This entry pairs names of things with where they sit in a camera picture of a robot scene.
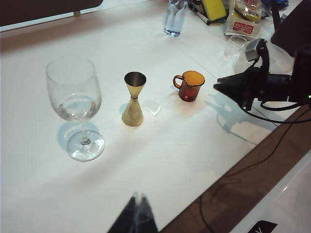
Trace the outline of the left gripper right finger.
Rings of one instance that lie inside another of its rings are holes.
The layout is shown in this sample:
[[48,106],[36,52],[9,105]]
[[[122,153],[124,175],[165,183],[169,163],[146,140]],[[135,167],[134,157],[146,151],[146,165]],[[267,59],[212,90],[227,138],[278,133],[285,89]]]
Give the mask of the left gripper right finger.
[[141,195],[138,207],[138,232],[139,233],[158,232],[152,208],[145,194]]

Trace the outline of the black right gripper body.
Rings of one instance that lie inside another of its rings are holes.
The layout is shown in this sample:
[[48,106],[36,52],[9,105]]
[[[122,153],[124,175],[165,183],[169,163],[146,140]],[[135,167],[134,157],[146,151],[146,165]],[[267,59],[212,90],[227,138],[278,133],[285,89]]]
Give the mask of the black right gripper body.
[[260,72],[253,82],[258,84],[256,98],[260,101],[287,101],[294,59],[280,47],[265,40],[256,46],[258,59],[253,63]]

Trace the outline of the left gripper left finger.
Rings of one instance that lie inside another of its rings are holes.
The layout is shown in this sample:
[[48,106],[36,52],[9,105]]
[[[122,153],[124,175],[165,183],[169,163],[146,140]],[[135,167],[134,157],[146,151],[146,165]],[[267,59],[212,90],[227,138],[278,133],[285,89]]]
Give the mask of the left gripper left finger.
[[134,212],[138,193],[134,192],[128,203],[122,209],[108,233],[129,233],[134,223]]

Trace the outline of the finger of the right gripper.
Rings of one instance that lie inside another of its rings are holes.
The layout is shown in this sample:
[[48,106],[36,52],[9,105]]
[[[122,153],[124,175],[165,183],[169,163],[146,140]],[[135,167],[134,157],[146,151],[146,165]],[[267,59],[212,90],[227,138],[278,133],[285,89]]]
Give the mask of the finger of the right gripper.
[[240,79],[219,79],[213,88],[226,95],[246,111],[252,109],[258,94],[258,84]]
[[219,78],[217,80],[217,83],[239,84],[239,83],[242,83],[244,80],[248,80],[248,78],[250,78],[252,75],[256,75],[259,72],[260,72],[259,67],[250,66],[242,73],[238,73],[238,74],[234,74],[231,76]]

